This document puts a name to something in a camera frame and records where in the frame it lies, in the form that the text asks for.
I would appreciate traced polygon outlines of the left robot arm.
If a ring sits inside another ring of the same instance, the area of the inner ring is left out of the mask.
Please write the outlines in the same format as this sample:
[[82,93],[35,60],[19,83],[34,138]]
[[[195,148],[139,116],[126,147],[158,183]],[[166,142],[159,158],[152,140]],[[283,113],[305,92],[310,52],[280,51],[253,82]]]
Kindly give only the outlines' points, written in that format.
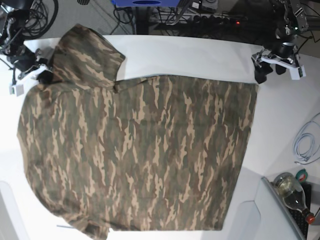
[[262,49],[251,56],[254,65],[254,77],[258,84],[267,80],[275,65],[278,75],[289,71],[292,80],[300,80],[306,76],[305,67],[300,63],[301,46],[297,46],[298,37],[307,42],[313,36],[303,33],[320,30],[320,14],[308,15],[305,7],[309,5],[301,0],[275,0],[272,4],[276,15],[274,37],[262,45]]

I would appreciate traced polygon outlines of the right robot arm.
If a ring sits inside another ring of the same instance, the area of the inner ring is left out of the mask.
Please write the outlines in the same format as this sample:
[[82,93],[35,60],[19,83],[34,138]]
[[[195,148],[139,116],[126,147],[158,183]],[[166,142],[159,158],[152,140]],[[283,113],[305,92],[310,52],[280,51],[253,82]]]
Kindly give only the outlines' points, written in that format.
[[38,48],[30,50],[25,41],[42,37],[55,22],[59,2],[53,1],[53,14],[42,0],[2,0],[0,2],[0,54],[12,71],[9,93],[17,97],[24,93],[20,80],[34,79],[41,83],[52,80],[52,60]]

